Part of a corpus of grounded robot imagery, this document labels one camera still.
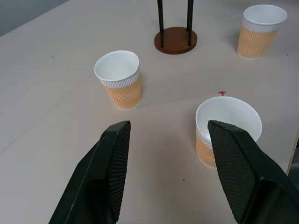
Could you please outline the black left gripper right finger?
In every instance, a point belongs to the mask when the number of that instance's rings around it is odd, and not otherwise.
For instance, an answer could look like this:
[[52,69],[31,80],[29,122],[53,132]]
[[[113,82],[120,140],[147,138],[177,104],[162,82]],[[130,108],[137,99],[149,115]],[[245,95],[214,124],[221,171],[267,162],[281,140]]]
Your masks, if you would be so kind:
[[208,122],[218,177],[239,224],[297,224],[299,190],[250,134]]

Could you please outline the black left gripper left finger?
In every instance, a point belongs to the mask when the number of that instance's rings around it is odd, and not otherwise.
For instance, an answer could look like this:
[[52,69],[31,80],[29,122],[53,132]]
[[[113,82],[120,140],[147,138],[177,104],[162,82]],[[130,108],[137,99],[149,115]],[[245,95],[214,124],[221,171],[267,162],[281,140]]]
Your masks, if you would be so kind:
[[115,224],[127,175],[131,123],[109,126],[77,164],[49,221],[51,224]]

